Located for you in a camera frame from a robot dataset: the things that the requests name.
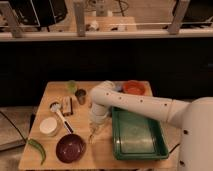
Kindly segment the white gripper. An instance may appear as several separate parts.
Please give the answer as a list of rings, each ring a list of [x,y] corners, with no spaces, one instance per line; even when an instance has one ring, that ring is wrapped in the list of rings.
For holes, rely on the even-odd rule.
[[[90,121],[95,124],[103,124],[109,115],[109,109],[103,106],[92,106]]]

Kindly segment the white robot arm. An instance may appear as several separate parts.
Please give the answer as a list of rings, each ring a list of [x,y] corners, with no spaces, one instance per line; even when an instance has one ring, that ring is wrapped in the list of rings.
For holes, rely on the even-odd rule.
[[[90,120],[105,122],[111,106],[166,122],[182,131],[178,171],[213,171],[213,97],[192,102],[120,93],[104,81],[90,91]]]

